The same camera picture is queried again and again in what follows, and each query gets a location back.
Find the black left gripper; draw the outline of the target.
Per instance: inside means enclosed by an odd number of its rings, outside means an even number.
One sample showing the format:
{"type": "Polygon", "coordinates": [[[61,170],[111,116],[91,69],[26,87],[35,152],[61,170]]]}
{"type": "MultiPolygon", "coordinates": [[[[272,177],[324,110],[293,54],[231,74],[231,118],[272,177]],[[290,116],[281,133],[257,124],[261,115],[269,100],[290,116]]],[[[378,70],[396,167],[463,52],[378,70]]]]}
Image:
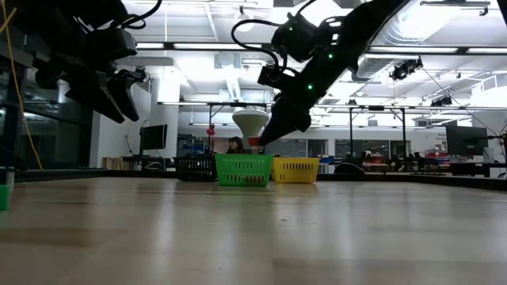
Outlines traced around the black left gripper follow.
{"type": "Polygon", "coordinates": [[[67,97],[119,124],[125,121],[123,115],[131,121],[139,119],[131,87],[140,82],[140,76],[136,70],[119,69],[114,61],[55,54],[38,69],[35,80],[43,89],[56,89],[58,82],[66,82],[70,86],[67,97]]]}

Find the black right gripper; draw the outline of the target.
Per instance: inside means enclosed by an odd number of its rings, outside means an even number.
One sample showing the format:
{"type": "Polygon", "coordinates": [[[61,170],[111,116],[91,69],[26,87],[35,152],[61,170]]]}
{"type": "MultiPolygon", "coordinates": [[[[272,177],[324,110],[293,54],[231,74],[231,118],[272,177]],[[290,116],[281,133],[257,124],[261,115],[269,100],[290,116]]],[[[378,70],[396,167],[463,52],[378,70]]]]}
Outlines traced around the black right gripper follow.
{"type": "Polygon", "coordinates": [[[273,112],[259,140],[266,146],[293,131],[305,132],[311,125],[310,109],[323,97],[323,89],[316,83],[285,80],[276,97],[273,112]]]}

